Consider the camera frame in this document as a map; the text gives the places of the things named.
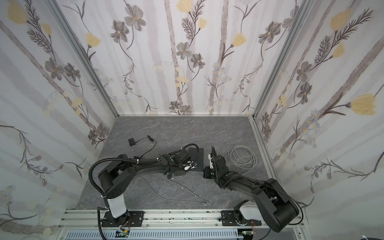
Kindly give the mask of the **black power adapter with cable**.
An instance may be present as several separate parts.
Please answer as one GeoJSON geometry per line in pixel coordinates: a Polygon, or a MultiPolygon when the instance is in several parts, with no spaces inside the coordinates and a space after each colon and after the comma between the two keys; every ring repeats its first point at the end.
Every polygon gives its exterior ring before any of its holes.
{"type": "Polygon", "coordinates": [[[149,136],[149,135],[147,135],[146,137],[141,138],[141,139],[139,139],[139,140],[137,140],[137,141],[136,141],[134,138],[130,138],[130,139],[128,140],[130,147],[132,147],[132,146],[135,146],[137,143],[139,143],[140,141],[142,141],[142,140],[144,140],[144,139],[148,139],[150,142],[152,142],[152,143],[154,143],[154,144],[153,144],[153,146],[152,146],[148,151],[146,151],[145,153],[143,153],[143,154],[140,156],[141,159],[142,159],[146,154],[150,153],[150,152],[156,147],[158,141],[155,140],[154,138],[152,138],[152,137],[149,136]]]}

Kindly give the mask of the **grey network switch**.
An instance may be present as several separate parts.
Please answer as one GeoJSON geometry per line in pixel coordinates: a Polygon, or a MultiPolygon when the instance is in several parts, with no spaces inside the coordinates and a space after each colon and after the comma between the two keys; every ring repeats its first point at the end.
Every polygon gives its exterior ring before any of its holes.
{"type": "MultiPolygon", "coordinates": [[[[189,154],[191,155],[192,157],[192,160],[194,160],[196,158],[196,155],[197,155],[197,150],[196,148],[189,148],[188,149],[188,152],[189,154]]],[[[204,149],[203,148],[199,148],[199,156],[193,166],[193,168],[191,169],[191,171],[194,171],[194,172],[202,172],[204,170],[204,149]]]]}

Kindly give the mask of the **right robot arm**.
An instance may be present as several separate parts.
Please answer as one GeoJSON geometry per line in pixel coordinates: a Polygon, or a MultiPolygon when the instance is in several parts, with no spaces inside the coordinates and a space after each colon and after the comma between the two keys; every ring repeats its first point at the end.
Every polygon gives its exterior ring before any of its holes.
{"type": "Polygon", "coordinates": [[[221,189],[238,191],[252,197],[262,221],[279,233],[299,215],[303,215],[299,204],[289,196],[275,179],[254,180],[238,172],[230,171],[223,156],[214,147],[209,154],[210,166],[205,167],[204,178],[213,179],[221,189]]]}

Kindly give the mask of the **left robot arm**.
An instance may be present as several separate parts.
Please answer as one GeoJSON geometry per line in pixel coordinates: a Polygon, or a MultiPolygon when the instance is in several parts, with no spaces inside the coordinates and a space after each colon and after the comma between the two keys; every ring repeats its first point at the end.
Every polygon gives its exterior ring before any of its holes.
{"type": "Polygon", "coordinates": [[[188,144],[152,159],[128,158],[126,155],[105,158],[90,167],[89,182],[101,194],[112,219],[117,220],[128,213],[124,192],[135,177],[149,174],[162,174],[168,178],[184,176],[196,167],[199,156],[198,145],[188,144]]]}

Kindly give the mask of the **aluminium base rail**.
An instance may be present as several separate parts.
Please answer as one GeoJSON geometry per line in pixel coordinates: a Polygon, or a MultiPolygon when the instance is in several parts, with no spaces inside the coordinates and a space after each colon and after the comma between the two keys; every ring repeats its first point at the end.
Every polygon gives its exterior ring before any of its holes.
{"type": "MultiPolygon", "coordinates": [[[[202,210],[143,210],[141,217],[132,217],[125,230],[157,229],[246,229],[268,230],[265,222],[260,226],[223,226],[221,209],[202,210]]],[[[58,224],[58,230],[97,230],[96,210],[67,210],[58,224]]]]}

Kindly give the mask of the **aluminium corner frame right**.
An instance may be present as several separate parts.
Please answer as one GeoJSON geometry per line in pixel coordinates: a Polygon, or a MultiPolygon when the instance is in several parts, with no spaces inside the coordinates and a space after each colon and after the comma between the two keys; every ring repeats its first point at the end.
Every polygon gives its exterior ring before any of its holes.
{"type": "Polygon", "coordinates": [[[304,0],[302,1],[301,6],[297,10],[296,17],[293,20],[293,23],[291,25],[291,28],[289,30],[289,33],[287,35],[287,38],[282,46],[281,51],[279,52],[278,58],[275,62],[274,67],[272,68],[271,74],[267,80],[267,83],[262,91],[261,97],[256,105],[256,109],[252,115],[253,119],[256,119],[259,113],[261,113],[263,105],[266,103],[267,98],[269,97],[270,93],[272,92],[273,85],[275,84],[278,74],[280,73],[280,70],[282,69],[282,66],[286,59],[288,58],[288,55],[290,51],[292,50],[292,47],[294,45],[294,42],[299,35],[300,29],[302,25],[305,23],[308,13],[311,10],[312,4],[314,1],[310,0],[304,0]]]}

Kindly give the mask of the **aluminium corner frame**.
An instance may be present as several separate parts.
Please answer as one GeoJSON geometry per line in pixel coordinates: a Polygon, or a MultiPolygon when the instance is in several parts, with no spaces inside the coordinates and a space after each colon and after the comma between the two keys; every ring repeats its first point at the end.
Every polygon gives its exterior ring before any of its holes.
{"type": "Polygon", "coordinates": [[[310,0],[304,0],[302,1],[301,6],[297,10],[296,17],[293,20],[293,23],[291,25],[291,28],[289,30],[289,33],[287,35],[287,38],[282,46],[281,51],[279,52],[278,58],[275,62],[274,67],[272,68],[271,74],[267,80],[267,83],[262,91],[261,97],[256,105],[256,109],[252,115],[253,119],[256,119],[259,113],[261,113],[263,105],[266,103],[267,98],[269,97],[270,93],[272,92],[273,85],[275,84],[278,74],[280,73],[280,70],[282,69],[282,66],[286,59],[288,58],[288,55],[290,51],[292,50],[292,47],[294,45],[294,42],[299,35],[300,29],[302,25],[305,23],[308,13],[311,10],[312,4],[314,1],[310,0]]]}
{"type": "Polygon", "coordinates": [[[88,73],[89,77],[91,78],[93,84],[95,85],[96,89],[102,96],[105,104],[108,106],[110,112],[112,113],[114,118],[119,117],[119,113],[116,110],[115,106],[113,105],[111,99],[109,98],[107,91],[102,85],[101,80],[97,76],[87,54],[86,51],[83,49],[79,39],[77,38],[76,34],[73,32],[72,28],[70,27],[68,21],[66,20],[62,10],[60,9],[57,1],[50,1],[45,0],[45,4],[47,5],[48,9],[50,10],[51,14],[53,15],[54,19],[58,23],[60,29],[64,32],[65,37],[69,41],[71,48],[75,51],[76,55],[78,56],[78,59],[82,63],[83,67],[85,68],[86,72],[88,73]]]}

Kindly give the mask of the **aluminium corner frame left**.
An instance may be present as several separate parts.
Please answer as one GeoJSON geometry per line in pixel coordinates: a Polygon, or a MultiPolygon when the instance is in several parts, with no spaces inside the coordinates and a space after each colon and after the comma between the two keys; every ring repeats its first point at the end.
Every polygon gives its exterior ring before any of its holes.
{"type": "Polygon", "coordinates": [[[110,112],[112,113],[114,118],[119,117],[119,113],[116,110],[115,106],[113,105],[111,99],[109,98],[107,91],[102,85],[101,80],[97,76],[87,54],[86,51],[83,49],[79,39],[77,38],[76,34],[73,32],[72,28],[70,27],[68,21],[66,20],[62,10],[60,9],[57,1],[50,1],[45,0],[45,4],[47,5],[48,9],[50,10],[51,14],[53,15],[54,19],[58,23],[60,29],[64,32],[65,37],[69,41],[71,48],[75,51],[76,55],[78,56],[78,59],[82,63],[83,67],[85,68],[86,72],[88,73],[89,77],[91,78],[93,84],[95,85],[96,89],[102,96],[105,104],[108,106],[110,112]]]}

